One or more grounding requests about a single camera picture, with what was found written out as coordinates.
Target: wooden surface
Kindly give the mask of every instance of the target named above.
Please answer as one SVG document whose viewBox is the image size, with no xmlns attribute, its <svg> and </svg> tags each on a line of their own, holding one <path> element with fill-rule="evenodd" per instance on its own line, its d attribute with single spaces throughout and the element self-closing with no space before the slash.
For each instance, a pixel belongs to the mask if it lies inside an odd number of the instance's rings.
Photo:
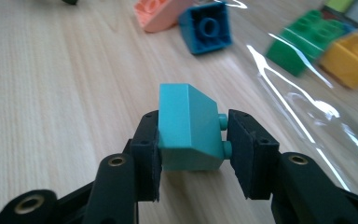
<svg viewBox="0 0 358 224">
<path fill-rule="evenodd" d="M 269 33 L 321 1 L 242 2 L 248 8 L 229 8 L 233 45 L 196 57 L 178 27 L 144 33 L 134 0 L 80 0 L 76 7 L 59 0 L 0 0 L 0 211 L 31 189 L 52 189 L 61 198 L 92 181 L 99 161 L 121 152 L 141 116 L 158 109 L 158 86 L 167 82 L 192 84 L 220 112 L 252 114 L 281 142 L 282 152 L 311 155 L 340 186 L 315 144 L 297 134 L 263 88 L 248 48 L 264 53 Z M 345 123 L 358 137 L 358 91 L 327 77 L 330 89 L 310 71 L 294 78 L 268 64 L 339 111 L 340 119 L 321 119 L 309 102 L 292 99 L 319 148 L 358 193 L 358 147 L 337 129 Z M 271 80 L 283 93 L 298 92 Z M 244 199 L 228 161 L 214 172 L 163 173 L 160 192 L 160 203 L 140 203 L 141 223 L 273 223 L 269 202 Z"/>
</svg>

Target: teal stud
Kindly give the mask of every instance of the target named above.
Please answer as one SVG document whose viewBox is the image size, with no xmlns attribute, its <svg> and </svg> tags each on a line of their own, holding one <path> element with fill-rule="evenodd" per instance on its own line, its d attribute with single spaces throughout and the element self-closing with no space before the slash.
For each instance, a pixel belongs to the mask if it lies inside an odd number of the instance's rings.
<svg viewBox="0 0 358 224">
<path fill-rule="evenodd" d="M 217 104 L 188 84 L 161 84 L 158 110 L 158 148 L 167 171 L 215 170 L 231 156 L 222 141 L 227 116 Z"/>
</svg>

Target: blue block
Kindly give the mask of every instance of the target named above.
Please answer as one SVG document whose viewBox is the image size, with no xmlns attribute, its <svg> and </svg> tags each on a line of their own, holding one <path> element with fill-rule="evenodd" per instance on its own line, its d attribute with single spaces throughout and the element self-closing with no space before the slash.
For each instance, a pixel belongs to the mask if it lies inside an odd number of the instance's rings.
<svg viewBox="0 0 358 224">
<path fill-rule="evenodd" d="M 222 49 L 232 43 L 225 3 L 188 8 L 179 16 L 179 26 L 192 54 Z"/>
<path fill-rule="evenodd" d="M 215 101 L 188 84 L 161 84 L 158 149 L 164 170 L 215 170 L 231 157 L 222 141 L 227 116 Z"/>
</svg>

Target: teal block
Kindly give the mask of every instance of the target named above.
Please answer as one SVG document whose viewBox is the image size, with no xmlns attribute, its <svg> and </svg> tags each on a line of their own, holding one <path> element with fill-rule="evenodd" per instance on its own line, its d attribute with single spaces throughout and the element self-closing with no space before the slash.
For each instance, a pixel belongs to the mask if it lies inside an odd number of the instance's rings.
<svg viewBox="0 0 358 224">
<path fill-rule="evenodd" d="M 222 141 L 227 116 L 215 101 L 188 84 L 161 84 L 158 149 L 164 170 L 215 170 L 230 156 Z"/>
<path fill-rule="evenodd" d="M 307 63 L 317 60 L 334 40 L 344 34 L 342 22 L 324 20 L 322 12 L 312 10 L 279 34 L 279 38 L 296 47 L 307 60 L 304 61 L 292 46 L 278 39 L 269 47 L 267 57 L 297 77 L 307 68 Z"/>
</svg>

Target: dark blue toy brick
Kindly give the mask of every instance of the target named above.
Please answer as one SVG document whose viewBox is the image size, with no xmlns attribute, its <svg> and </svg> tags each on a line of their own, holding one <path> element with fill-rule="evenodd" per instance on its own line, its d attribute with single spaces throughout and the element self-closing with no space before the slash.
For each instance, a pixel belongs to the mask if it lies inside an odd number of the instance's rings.
<svg viewBox="0 0 358 224">
<path fill-rule="evenodd" d="M 225 3 L 190 7 L 180 15 L 179 25 L 192 54 L 222 49 L 231 44 Z"/>
</svg>

